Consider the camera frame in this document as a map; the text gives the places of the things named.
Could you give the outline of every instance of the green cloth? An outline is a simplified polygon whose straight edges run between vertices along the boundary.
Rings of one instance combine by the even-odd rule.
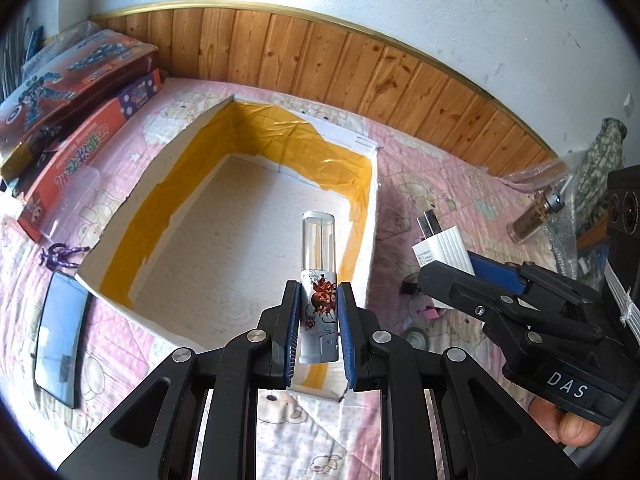
[[[575,235],[590,229],[607,212],[607,176],[625,165],[622,141],[626,126],[617,119],[602,120],[595,138],[575,175]]]

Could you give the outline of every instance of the phone screen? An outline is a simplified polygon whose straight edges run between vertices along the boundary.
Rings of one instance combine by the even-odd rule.
[[[76,404],[76,361],[89,292],[72,276],[54,272],[38,332],[35,383],[57,400]]]

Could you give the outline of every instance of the yellow tape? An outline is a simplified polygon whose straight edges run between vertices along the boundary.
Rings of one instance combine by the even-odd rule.
[[[133,310],[129,291],[180,205],[229,153],[261,155],[349,200],[351,232],[338,280],[353,277],[364,236],[370,160],[327,142],[313,126],[273,105],[230,102],[193,138],[164,181],[140,205],[100,284],[107,298]],[[326,365],[311,367],[303,386],[321,388]]]

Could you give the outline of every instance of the wooden wall panel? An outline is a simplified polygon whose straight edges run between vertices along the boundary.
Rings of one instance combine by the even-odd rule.
[[[495,109],[491,104],[476,95],[440,147],[452,153],[459,143],[473,141],[472,136],[482,131],[494,112]]]
[[[538,154],[542,151],[542,146],[540,146],[535,140],[533,140],[529,136],[525,136],[518,150],[514,153],[514,155],[507,161],[507,163],[497,170],[497,174],[499,175],[508,175],[510,173],[515,173],[516,171],[522,171],[525,168],[528,168],[533,159],[538,156]]]
[[[200,79],[226,81],[235,16],[233,9],[204,9],[198,50]]]
[[[148,40],[149,12],[132,14],[125,19],[125,34],[137,40],[147,42]]]
[[[418,63],[415,57],[386,46],[358,106],[358,113],[386,124]]]
[[[346,39],[343,28],[311,23],[291,89],[293,95],[324,102]]]
[[[494,149],[493,153],[484,161],[483,165],[495,168],[500,173],[507,163],[516,155],[522,143],[527,138],[527,133],[515,124]]]
[[[175,9],[171,34],[174,77],[198,78],[198,51],[203,9]]]
[[[121,32],[123,34],[127,33],[127,17],[126,16],[117,16],[115,18],[109,18],[106,20],[105,26],[110,28],[111,30],[115,30],[116,32]]]
[[[498,111],[495,109],[495,107],[488,101],[482,100],[482,103],[478,106],[477,100],[479,98],[480,97],[477,96],[476,101],[473,102],[465,111],[465,113],[462,114],[462,118],[460,119],[460,122],[458,123],[458,126],[454,129],[454,131],[459,132],[460,130],[462,130],[463,135],[456,136],[454,133],[452,133],[451,140],[454,140],[453,137],[456,137],[456,140],[451,148],[447,150],[453,153],[453,155],[462,158],[463,160],[466,160],[464,159],[464,156],[469,147],[484,131],[489,121],[498,114]]]
[[[415,136],[441,146],[475,96],[471,89],[450,78]]]
[[[291,93],[309,22],[272,14],[262,54],[258,86]]]
[[[379,41],[350,32],[324,102],[343,110],[356,110],[384,47]]]
[[[590,245],[602,242],[607,238],[607,225],[609,224],[609,213],[604,213],[588,231],[582,233],[578,237],[577,249],[580,251]]]
[[[258,86],[262,51],[271,15],[254,10],[236,10],[226,80]]]
[[[147,23],[147,37],[151,44],[158,47],[160,68],[171,70],[171,37],[174,27],[174,12],[169,10],[156,10],[149,13]]]
[[[555,155],[490,96],[353,29],[258,10],[176,8],[100,19],[159,48],[172,76],[284,92],[355,112],[491,174]]]
[[[514,126],[513,120],[505,115],[495,113],[487,126],[471,143],[464,154],[464,160],[474,166],[484,166],[484,162],[498,147],[501,140]]]
[[[431,112],[448,79],[440,70],[420,63],[389,118],[389,126],[415,135]]]

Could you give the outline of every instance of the red box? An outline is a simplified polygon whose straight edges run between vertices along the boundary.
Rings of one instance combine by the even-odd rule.
[[[22,199],[18,224],[34,241],[39,242],[42,238],[40,225],[55,206],[69,178],[80,166],[89,164],[122,125],[160,91],[161,86],[159,71],[155,69],[107,101],[60,144]]]
[[[0,105],[0,176],[21,176],[105,99],[157,67],[156,47],[112,30],[48,62]]]

